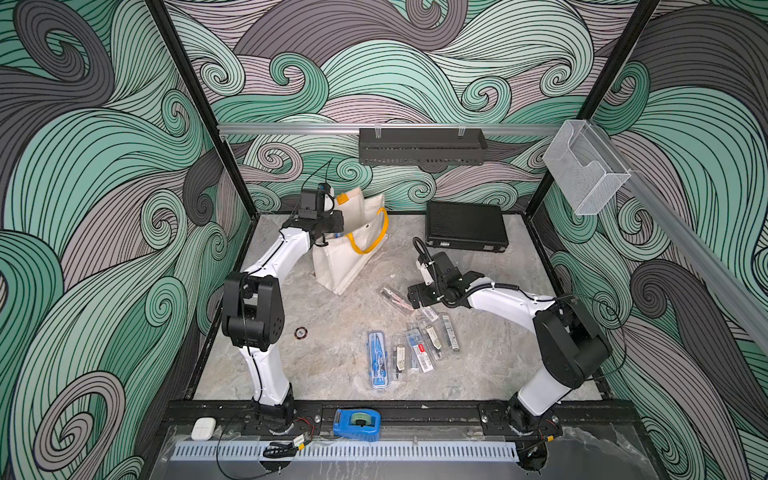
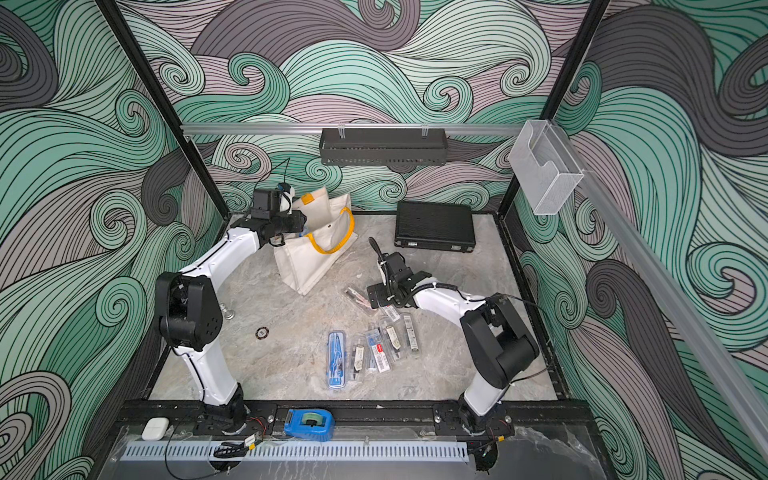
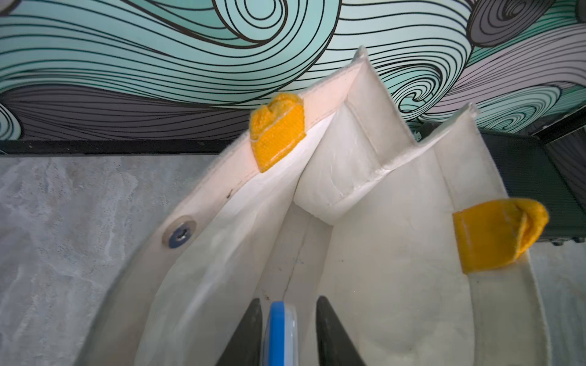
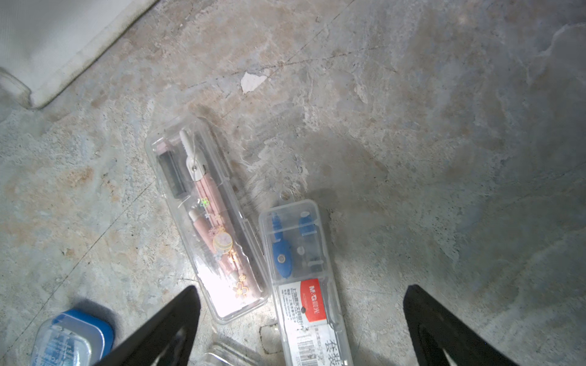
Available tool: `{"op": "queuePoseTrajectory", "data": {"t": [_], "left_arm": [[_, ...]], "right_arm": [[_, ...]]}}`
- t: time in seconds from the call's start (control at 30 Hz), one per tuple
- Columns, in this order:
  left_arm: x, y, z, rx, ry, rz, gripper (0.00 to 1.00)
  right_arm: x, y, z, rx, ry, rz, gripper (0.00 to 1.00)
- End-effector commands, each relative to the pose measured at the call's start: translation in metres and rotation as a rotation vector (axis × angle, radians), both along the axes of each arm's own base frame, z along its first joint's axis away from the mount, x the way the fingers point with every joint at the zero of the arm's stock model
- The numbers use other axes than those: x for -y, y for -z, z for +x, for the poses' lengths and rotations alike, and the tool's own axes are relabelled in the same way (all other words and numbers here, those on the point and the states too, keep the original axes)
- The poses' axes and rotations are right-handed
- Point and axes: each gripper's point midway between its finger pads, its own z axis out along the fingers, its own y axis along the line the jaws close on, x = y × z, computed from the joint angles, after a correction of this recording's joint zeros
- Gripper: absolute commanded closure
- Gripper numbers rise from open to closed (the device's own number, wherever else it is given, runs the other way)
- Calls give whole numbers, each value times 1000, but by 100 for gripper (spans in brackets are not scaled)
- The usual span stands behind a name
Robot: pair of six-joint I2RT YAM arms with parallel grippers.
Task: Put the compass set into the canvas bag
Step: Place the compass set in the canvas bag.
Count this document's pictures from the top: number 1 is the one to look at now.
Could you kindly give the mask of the small clear compass case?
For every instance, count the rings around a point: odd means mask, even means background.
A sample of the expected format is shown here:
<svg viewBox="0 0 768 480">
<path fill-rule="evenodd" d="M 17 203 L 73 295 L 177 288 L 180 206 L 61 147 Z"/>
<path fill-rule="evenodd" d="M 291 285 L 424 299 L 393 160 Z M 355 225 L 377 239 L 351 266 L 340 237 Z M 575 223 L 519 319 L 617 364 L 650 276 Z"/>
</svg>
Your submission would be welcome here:
<svg viewBox="0 0 768 480">
<path fill-rule="evenodd" d="M 426 321 L 435 322 L 436 320 L 440 319 L 439 314 L 429 306 L 420 307 L 419 312 L 421 313 L 421 315 Z"/>
</svg>

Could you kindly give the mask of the blue compass set case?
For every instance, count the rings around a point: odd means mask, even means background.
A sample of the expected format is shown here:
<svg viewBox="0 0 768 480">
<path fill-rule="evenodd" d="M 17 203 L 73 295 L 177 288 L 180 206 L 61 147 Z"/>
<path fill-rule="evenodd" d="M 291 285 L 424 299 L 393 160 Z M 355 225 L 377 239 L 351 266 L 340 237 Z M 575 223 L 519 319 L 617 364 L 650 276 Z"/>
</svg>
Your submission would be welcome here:
<svg viewBox="0 0 768 480">
<path fill-rule="evenodd" d="M 368 334 L 369 377 L 373 389 L 384 389 L 389 385 L 385 336 L 381 331 Z"/>
</svg>

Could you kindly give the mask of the clear case barcode label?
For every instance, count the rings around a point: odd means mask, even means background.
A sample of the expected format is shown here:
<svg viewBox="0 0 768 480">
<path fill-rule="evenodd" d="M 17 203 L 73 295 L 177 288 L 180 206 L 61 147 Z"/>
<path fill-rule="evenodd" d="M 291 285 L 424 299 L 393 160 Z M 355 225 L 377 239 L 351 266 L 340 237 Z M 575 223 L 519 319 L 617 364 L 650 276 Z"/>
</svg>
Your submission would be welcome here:
<svg viewBox="0 0 768 480">
<path fill-rule="evenodd" d="M 459 344 L 459 341 L 458 341 L 458 338 L 457 338 L 457 335 L 456 335 L 456 331 L 455 331 L 455 329 L 453 327 L 453 323 L 452 323 L 452 320 L 451 320 L 450 316 L 447 313 L 443 313 L 441 315 L 441 320 L 443 322 L 443 326 L 444 326 L 444 329 L 446 331 L 446 335 L 447 335 L 447 338 L 448 338 L 449 345 L 450 345 L 451 349 L 454 352 L 460 352 L 461 351 L 460 344 Z"/>
</svg>

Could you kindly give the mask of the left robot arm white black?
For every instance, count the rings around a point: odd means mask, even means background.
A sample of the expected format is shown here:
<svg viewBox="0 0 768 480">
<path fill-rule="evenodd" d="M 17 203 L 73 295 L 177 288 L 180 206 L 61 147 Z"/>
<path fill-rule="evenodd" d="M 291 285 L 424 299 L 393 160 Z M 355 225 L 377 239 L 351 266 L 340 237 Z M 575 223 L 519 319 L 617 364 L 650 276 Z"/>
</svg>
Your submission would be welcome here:
<svg viewBox="0 0 768 480">
<path fill-rule="evenodd" d="M 316 241 L 343 229 L 333 188 L 321 183 L 304 189 L 296 212 L 283 223 L 266 253 L 225 279 L 222 331 L 245 359 L 255 412 L 271 423 L 289 425 L 295 414 L 292 386 L 277 346 L 285 325 L 280 281 Z"/>
</svg>

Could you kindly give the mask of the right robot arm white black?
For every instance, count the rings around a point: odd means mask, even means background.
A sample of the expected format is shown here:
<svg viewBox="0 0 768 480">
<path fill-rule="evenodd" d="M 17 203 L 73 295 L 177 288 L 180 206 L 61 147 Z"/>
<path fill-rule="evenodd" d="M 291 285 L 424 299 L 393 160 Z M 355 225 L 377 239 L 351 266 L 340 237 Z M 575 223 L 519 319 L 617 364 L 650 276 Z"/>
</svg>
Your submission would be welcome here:
<svg viewBox="0 0 768 480">
<path fill-rule="evenodd" d="M 544 297 L 497 282 L 476 272 L 462 273 L 448 255 L 420 253 L 422 281 L 408 287 L 415 308 L 441 304 L 491 313 L 528 331 L 542 366 L 509 400 L 512 428 L 528 433 L 551 408 L 581 388 L 613 353 L 606 334 L 585 302 L 575 297 Z"/>
</svg>

